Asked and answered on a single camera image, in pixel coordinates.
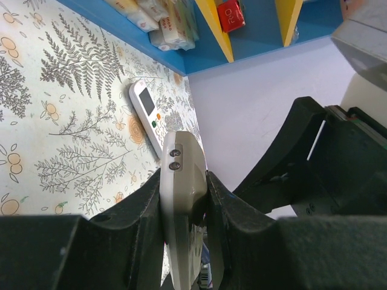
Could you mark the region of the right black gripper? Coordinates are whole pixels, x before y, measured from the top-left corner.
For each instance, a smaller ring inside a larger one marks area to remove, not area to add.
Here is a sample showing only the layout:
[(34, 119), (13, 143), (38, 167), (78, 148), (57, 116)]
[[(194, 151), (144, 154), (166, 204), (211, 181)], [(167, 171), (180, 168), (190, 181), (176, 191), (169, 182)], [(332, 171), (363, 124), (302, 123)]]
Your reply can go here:
[(386, 131), (351, 108), (297, 98), (233, 194), (262, 213), (386, 215)]

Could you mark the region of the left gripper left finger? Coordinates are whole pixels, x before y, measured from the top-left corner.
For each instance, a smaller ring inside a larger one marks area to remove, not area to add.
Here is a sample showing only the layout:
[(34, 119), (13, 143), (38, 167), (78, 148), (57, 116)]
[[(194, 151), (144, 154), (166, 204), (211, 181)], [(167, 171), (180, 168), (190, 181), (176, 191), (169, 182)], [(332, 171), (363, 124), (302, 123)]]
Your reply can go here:
[(160, 172), (118, 204), (81, 215), (3, 216), (2, 289), (158, 289)]

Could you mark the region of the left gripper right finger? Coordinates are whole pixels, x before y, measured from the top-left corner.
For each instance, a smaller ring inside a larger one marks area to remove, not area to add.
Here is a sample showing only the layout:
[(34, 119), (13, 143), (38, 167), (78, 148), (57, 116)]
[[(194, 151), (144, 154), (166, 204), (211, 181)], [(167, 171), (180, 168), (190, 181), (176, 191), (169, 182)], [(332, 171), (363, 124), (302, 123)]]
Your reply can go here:
[(207, 175), (215, 289), (385, 289), (386, 218), (274, 220)]

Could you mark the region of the white remote control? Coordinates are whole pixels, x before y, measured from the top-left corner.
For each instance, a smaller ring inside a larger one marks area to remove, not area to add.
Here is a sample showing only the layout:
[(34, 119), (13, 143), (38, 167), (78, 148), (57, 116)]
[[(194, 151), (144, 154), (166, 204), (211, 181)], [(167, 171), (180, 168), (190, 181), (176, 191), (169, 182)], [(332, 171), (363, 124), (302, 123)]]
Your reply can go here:
[(163, 153), (164, 133), (161, 126), (161, 115), (151, 97), (151, 92), (144, 79), (140, 79), (129, 87), (130, 101), (148, 135), (148, 138), (161, 159)]
[(159, 192), (174, 289), (190, 289), (200, 273), (206, 169), (203, 150), (192, 133), (177, 131), (166, 134)]

